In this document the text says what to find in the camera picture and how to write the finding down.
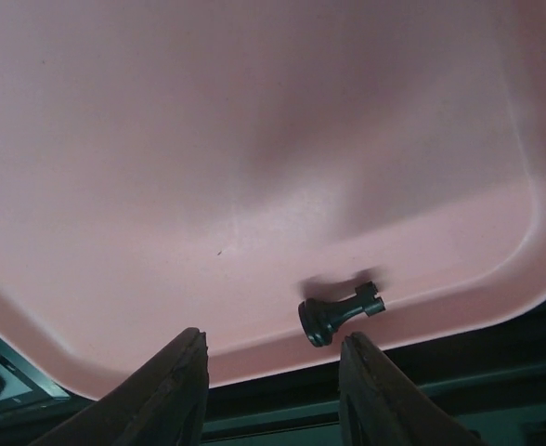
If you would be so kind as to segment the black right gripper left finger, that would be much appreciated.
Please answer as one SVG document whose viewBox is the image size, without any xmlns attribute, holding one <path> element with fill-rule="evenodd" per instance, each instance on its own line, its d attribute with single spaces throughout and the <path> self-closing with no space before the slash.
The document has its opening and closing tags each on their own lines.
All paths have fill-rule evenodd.
<svg viewBox="0 0 546 446">
<path fill-rule="evenodd" d="M 198 445 L 209 390 L 206 333 L 188 328 L 117 388 L 34 445 Z"/>
</svg>

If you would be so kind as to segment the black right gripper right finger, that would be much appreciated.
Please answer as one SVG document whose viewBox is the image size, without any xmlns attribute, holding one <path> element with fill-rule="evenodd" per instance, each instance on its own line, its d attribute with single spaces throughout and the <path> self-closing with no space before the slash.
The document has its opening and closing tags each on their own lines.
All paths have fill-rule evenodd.
<svg viewBox="0 0 546 446">
<path fill-rule="evenodd" d="M 363 333 L 347 336 L 339 363 L 344 445 L 482 445 L 427 398 Z"/>
</svg>

